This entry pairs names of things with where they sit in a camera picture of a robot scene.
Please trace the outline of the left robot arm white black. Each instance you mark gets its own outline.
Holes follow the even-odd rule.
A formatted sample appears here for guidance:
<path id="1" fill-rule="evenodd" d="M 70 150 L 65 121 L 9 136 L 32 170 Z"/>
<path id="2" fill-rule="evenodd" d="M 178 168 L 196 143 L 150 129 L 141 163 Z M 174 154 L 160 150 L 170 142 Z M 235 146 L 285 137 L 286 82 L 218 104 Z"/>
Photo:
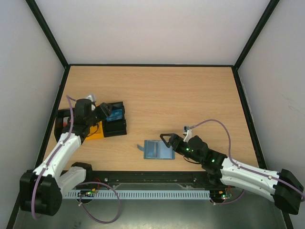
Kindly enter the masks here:
<path id="1" fill-rule="evenodd" d="M 31 213 L 34 220 L 42 215 L 55 215 L 64 193 L 86 179 L 86 169 L 74 167 L 67 175 L 62 171 L 90 133 L 90 128 L 112 114 L 112 105 L 96 105 L 89 97 L 69 105 L 70 119 L 47 158 L 34 170 L 26 171 L 19 182 L 20 208 Z"/>

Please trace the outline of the teal leather card holder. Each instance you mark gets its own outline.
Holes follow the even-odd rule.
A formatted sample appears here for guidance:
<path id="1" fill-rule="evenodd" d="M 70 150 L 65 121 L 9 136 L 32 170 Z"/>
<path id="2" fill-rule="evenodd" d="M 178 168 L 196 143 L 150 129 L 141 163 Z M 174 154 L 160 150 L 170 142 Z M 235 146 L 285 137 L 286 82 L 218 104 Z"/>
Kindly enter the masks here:
<path id="1" fill-rule="evenodd" d="M 167 147 L 162 140 L 145 140 L 144 145 L 137 145 L 143 152 L 144 159 L 150 160 L 174 160 L 175 152 L 172 147 Z"/>

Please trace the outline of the blue VIP card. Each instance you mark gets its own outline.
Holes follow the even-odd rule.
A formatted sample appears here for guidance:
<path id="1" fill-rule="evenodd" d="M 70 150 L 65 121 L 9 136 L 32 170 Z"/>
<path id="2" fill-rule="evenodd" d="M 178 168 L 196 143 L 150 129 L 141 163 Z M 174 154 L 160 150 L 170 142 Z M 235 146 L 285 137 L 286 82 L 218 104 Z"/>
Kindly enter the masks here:
<path id="1" fill-rule="evenodd" d="M 111 115 L 106 118 L 106 121 L 113 122 L 113 121 L 121 120 L 122 118 L 123 118 L 122 109 L 115 109 L 115 110 L 112 110 Z"/>

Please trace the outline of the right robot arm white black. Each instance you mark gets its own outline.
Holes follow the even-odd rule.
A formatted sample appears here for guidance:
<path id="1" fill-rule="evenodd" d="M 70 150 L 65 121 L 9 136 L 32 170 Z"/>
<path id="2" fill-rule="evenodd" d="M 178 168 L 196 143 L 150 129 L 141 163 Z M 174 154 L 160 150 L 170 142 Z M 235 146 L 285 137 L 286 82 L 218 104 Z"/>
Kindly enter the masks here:
<path id="1" fill-rule="evenodd" d="M 208 173 L 211 186 L 235 186 L 268 199 L 288 214 L 299 213 L 301 202 L 305 199 L 304 187 L 291 171 L 271 171 L 230 159 L 210 149 L 197 135 L 187 142 L 174 133 L 161 134 L 160 138 L 174 152 L 200 164 Z"/>

